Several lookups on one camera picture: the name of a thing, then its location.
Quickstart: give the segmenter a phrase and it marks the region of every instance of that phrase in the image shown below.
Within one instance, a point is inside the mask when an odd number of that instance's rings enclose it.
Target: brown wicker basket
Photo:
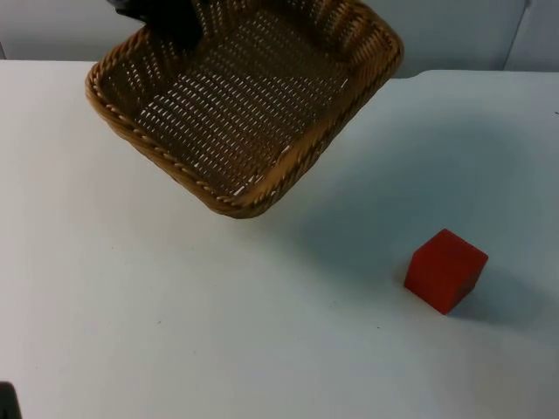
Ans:
[[[318,160],[401,62],[357,0],[193,0],[194,51],[144,28],[95,65],[87,98],[210,209],[258,216]]]

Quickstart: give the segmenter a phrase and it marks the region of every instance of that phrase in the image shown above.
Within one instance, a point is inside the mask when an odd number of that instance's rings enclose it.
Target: white table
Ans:
[[[391,81],[267,214],[209,212],[86,103],[0,63],[0,381],[24,419],[559,411],[559,74]],[[448,227],[490,255],[443,317],[402,287]]]

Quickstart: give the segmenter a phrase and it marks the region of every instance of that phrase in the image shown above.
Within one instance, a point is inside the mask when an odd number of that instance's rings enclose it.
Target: red block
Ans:
[[[413,255],[405,287],[448,314],[478,282],[489,256],[449,230],[442,230]]]

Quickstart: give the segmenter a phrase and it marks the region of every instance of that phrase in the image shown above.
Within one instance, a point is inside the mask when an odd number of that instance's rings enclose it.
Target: white wall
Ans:
[[[531,0],[507,70],[559,72],[559,0]]]
[[[105,0],[0,0],[7,58],[98,60],[139,27]]]
[[[430,68],[502,69],[525,0],[365,0],[404,38],[402,75]],[[0,0],[8,58],[101,58],[138,24],[105,0]]]

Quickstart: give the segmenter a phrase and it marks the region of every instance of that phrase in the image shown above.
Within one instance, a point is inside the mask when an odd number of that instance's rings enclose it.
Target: black object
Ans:
[[[107,0],[120,15],[146,23],[192,49],[202,38],[202,25],[191,0]]]
[[[0,382],[0,419],[22,419],[14,386]]]

